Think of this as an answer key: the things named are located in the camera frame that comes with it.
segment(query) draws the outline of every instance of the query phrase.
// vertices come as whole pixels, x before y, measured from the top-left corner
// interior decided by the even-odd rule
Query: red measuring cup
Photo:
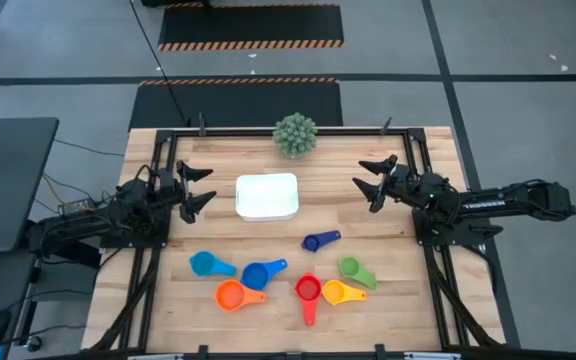
[[[304,322],[307,326],[315,325],[315,312],[317,300],[321,295],[321,282],[315,275],[305,273],[297,280],[295,291],[303,308]]]

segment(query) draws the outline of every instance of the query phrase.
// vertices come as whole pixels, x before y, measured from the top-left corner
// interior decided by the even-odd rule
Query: black mat
[[[237,50],[339,47],[343,44],[338,5],[170,5],[159,50]]]
[[[199,112],[208,127],[275,126],[295,112],[318,126],[343,125],[339,84],[333,78],[171,80],[171,88],[193,127],[198,126]],[[130,128],[184,126],[165,82],[142,83]]]

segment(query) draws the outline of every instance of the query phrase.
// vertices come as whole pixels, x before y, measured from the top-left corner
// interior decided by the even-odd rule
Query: yellow measuring cup
[[[348,286],[339,280],[330,280],[326,282],[322,289],[326,301],[333,305],[345,301],[366,301],[366,292]]]

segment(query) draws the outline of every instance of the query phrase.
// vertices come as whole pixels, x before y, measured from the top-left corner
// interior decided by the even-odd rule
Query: green measuring cup
[[[368,272],[353,256],[339,259],[339,270],[344,277],[359,281],[371,289],[377,288],[375,274]]]

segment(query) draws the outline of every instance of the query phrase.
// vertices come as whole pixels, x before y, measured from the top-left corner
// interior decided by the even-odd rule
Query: cable
[[[144,164],[141,165],[141,167],[139,168],[139,170],[137,170],[137,175],[135,175],[135,177],[133,178],[133,180],[137,180],[139,178],[139,175],[141,175],[141,172],[144,171],[144,169],[148,169],[148,175],[155,175],[155,172],[153,169],[150,168],[150,166]]]
[[[55,191],[55,188],[52,187],[52,183],[50,181],[48,181],[48,177],[46,176],[46,174],[44,173],[41,177],[42,177],[42,179],[44,179],[46,184],[48,184],[48,188],[50,188],[50,192],[55,197],[55,199],[57,199],[57,201],[59,201],[62,205],[66,205],[66,202],[61,200],[61,198],[59,197],[59,194],[57,194],[57,192]]]
[[[452,190],[457,196],[457,206],[452,210],[452,213],[448,217],[448,224],[452,226],[455,222],[455,217],[457,217],[457,213],[461,208],[461,196],[459,196],[459,191],[457,191],[457,189],[455,189],[452,185],[448,184],[448,186],[450,186],[450,190]]]
[[[473,245],[463,245],[463,247],[466,250],[470,251],[471,253],[479,256],[480,258],[482,258],[486,261],[486,264],[488,265],[488,271],[490,271],[490,284],[492,286],[492,293],[496,295],[497,294],[497,271],[495,269],[495,266],[492,263],[492,260],[490,260],[488,255],[484,254],[481,250],[479,250],[479,248],[477,248]]]
[[[103,221],[104,223],[110,225],[111,227],[113,227],[113,226],[119,226],[119,227],[126,228],[126,229],[132,231],[132,229],[131,229],[130,227],[128,227],[128,226],[121,225],[121,224],[119,224],[119,225],[112,224],[111,222],[109,222],[109,221],[108,221],[107,219],[105,219],[104,217],[99,216],[99,215],[95,215],[95,214],[89,214],[89,215],[87,215],[87,216],[85,216],[85,217],[83,217],[83,218],[75,219],[75,221],[80,221],[80,220],[87,219],[87,218],[95,218],[95,219],[98,219],[98,220]],[[39,246],[41,247],[41,246],[44,245],[44,241],[43,241],[43,240],[44,240],[44,238],[46,237],[46,235],[48,234],[48,232],[54,230],[54,229],[55,229],[57,226],[59,226],[59,225],[64,225],[64,224],[66,224],[67,222],[68,222],[68,221],[60,222],[60,223],[54,224],[53,226],[51,226],[50,228],[48,228],[48,229],[43,233],[43,235],[41,236],[41,238],[39,239],[39,244],[40,244]],[[51,253],[58,252],[58,251],[60,251],[61,249],[63,249],[64,247],[68,246],[69,244],[74,243],[74,242],[78,242],[78,241],[79,241],[79,240],[64,241],[64,243],[61,244],[61,247],[58,247],[58,248],[56,248],[56,249],[52,249]],[[40,254],[43,255],[43,254],[46,254],[46,253],[47,253],[46,251],[41,251]]]
[[[35,335],[39,335],[39,334],[46,333],[46,332],[48,332],[48,331],[50,331],[50,330],[55,330],[55,329],[71,329],[71,330],[75,330],[75,329],[83,329],[83,328],[85,328],[85,327],[86,327],[86,325],[56,325],[56,326],[51,326],[51,327],[47,327],[47,328],[45,328],[45,329],[41,329],[41,330],[37,330],[37,331],[30,332],[30,333],[28,333],[28,335],[26,335],[26,336],[19,336],[19,337],[16,337],[16,338],[4,340],[4,341],[0,342],[0,346],[12,344],[12,343],[14,343],[15,341],[24,340],[24,339],[27,339],[27,338],[29,338],[29,337],[31,337],[31,336],[35,336]]]
[[[50,206],[48,206],[48,205],[46,205],[46,204],[42,203],[41,201],[39,201],[39,200],[37,200],[37,199],[34,199],[34,200],[35,200],[35,202],[36,202],[37,204],[39,204],[39,205],[41,205],[41,206],[45,207],[45,208],[46,208],[46,210],[48,210],[48,211],[52,212],[53,214],[56,214],[56,215],[60,215],[60,214],[59,214],[57,211],[55,211],[55,210],[51,209],[51,208],[50,208]]]
[[[45,245],[45,244],[44,244],[44,238],[46,237],[46,235],[48,235],[49,232],[51,232],[52,230],[54,230],[55,228],[57,228],[57,227],[59,227],[59,226],[64,226],[64,225],[68,224],[68,223],[71,222],[71,221],[81,221],[81,220],[85,220],[85,219],[87,219],[87,218],[96,218],[96,219],[99,219],[99,220],[105,222],[106,224],[108,224],[108,225],[110,225],[110,226],[113,226],[113,224],[110,223],[110,222],[108,222],[105,218],[103,218],[103,217],[101,217],[101,216],[99,216],[99,215],[95,215],[95,214],[89,214],[89,215],[87,215],[87,216],[84,216],[84,217],[81,217],[81,218],[77,218],[77,219],[64,219],[64,220],[62,220],[62,221],[56,222],[56,223],[48,226],[48,227],[44,230],[44,232],[41,234],[41,237],[39,238],[39,242],[38,242],[38,244],[39,244],[39,249],[29,250],[29,252],[30,252],[31,254],[35,254],[35,256],[37,257],[37,259],[38,259],[39,261],[42,261],[42,258],[43,258],[44,255],[49,255],[48,252],[46,251],[46,249],[44,248],[44,245]],[[65,242],[64,244],[61,244],[61,245],[62,245],[61,247],[59,247],[59,248],[57,248],[57,249],[53,249],[52,252],[57,252],[57,251],[61,250],[62,248],[64,248],[64,247],[67,246],[68,244],[70,244],[71,242],[73,242],[73,241],[68,241],[68,242]]]
[[[144,35],[144,39],[146,39],[146,43],[148,44],[148,48],[150,49],[150,53],[155,58],[155,61],[157,62],[157,66],[159,66],[159,70],[161,71],[161,75],[163,76],[164,80],[166,81],[166,87],[168,88],[168,92],[170,93],[170,97],[172,98],[172,101],[175,104],[175,108],[177,108],[177,112],[179,113],[179,117],[181,118],[181,121],[183,121],[183,123],[186,124],[186,127],[190,127],[190,122],[188,120],[186,120],[186,117],[184,116],[184,112],[181,110],[181,106],[179,106],[179,103],[177,102],[177,98],[175,97],[175,93],[172,91],[172,87],[170,86],[170,81],[168,80],[168,76],[166,76],[166,72],[164,71],[164,67],[161,66],[161,62],[159,61],[159,58],[157,57],[157,53],[155,53],[155,49],[152,47],[150,40],[148,40],[148,34],[146,34],[146,30],[144,30],[144,26],[141,24],[141,20],[139,19],[139,15],[137,14],[137,9],[135,9],[135,4],[133,4],[133,0],[128,0],[128,3],[130,3],[130,7],[132,8],[132,13],[135,14],[135,20],[137,20],[137,24],[139,25],[139,28],[141,29],[141,33]]]
[[[503,194],[508,194],[509,192],[511,192],[511,191],[513,191],[513,190],[521,187],[521,186],[528,186],[528,187],[530,187],[530,186],[541,185],[541,184],[548,184],[548,183],[547,183],[546,181],[544,181],[544,180],[541,180],[541,179],[526,180],[526,181],[524,181],[524,182],[517,183],[517,184],[514,184],[514,185],[509,186],[507,189],[504,190]],[[548,210],[548,209],[545,209],[545,208],[543,208],[542,206],[540,206],[539,204],[537,204],[535,201],[524,201],[524,202],[522,202],[522,203],[531,205],[531,206],[537,208],[537,210],[543,212],[544,214],[551,215],[551,216],[553,216],[553,217],[555,217],[555,218],[557,218],[557,219],[560,219],[560,220],[566,219],[566,216],[565,216],[565,215],[560,214],[560,213],[555,212],[555,211],[550,211],[550,210]]]
[[[50,179],[50,181],[54,182],[54,183],[57,184],[57,185],[61,185],[61,186],[64,186],[64,187],[67,187],[67,188],[70,188],[70,189],[79,191],[79,192],[82,193],[82,194],[85,194],[86,196],[88,196],[88,198],[90,199],[90,201],[92,201],[94,204],[96,204],[96,202],[95,202],[95,200],[92,198],[92,196],[91,196],[89,193],[87,193],[86,191],[81,190],[80,188],[78,188],[78,187],[76,187],[76,186],[72,186],[72,185],[68,185],[68,184],[59,182],[59,181],[55,180],[52,176],[50,176],[50,175],[48,175],[48,174],[46,174],[46,173],[44,173],[43,176],[44,176],[44,178]]]
[[[108,261],[110,261],[110,259],[115,257],[115,255],[117,255],[120,251],[121,251],[121,248],[118,248],[112,254],[108,255],[108,257],[105,258],[104,261],[101,262],[101,264],[99,264],[99,268],[97,269],[97,272],[99,272],[99,270],[101,270],[101,268],[104,267],[104,265],[106,265],[106,263]]]
[[[29,296],[26,296],[24,298],[21,298],[15,302],[13,302],[12,304],[6,306],[6,310],[10,310],[11,307],[15,306],[16,304],[20,303],[20,302],[24,302],[28,299],[32,299],[35,296],[39,296],[39,295],[48,295],[48,294],[56,294],[56,293],[62,293],[62,292],[69,292],[69,293],[73,293],[73,294],[81,294],[81,295],[92,295],[92,293],[90,292],[86,292],[86,291],[79,291],[79,290],[70,290],[70,289],[63,289],[63,290],[51,290],[51,291],[42,291],[42,292],[38,292]]]
[[[123,157],[124,157],[124,154],[111,153],[111,152],[105,152],[105,151],[99,151],[99,150],[91,149],[91,148],[88,148],[88,147],[85,147],[85,146],[82,146],[82,145],[77,145],[77,144],[69,143],[69,142],[67,142],[67,141],[59,140],[59,139],[57,139],[57,138],[55,138],[54,141],[57,142],[57,143],[63,144],[63,145],[68,145],[68,146],[76,147],[76,148],[79,148],[79,149],[87,150],[87,151],[93,152],[93,153],[95,153],[95,154],[108,155],[108,156],[117,156],[117,157],[120,157],[120,158],[123,158]]]
[[[76,261],[70,261],[70,260],[63,260],[63,261],[46,261],[42,258],[37,258],[37,260],[39,260],[39,262],[41,262],[44,265],[62,265],[62,264],[79,264]]]

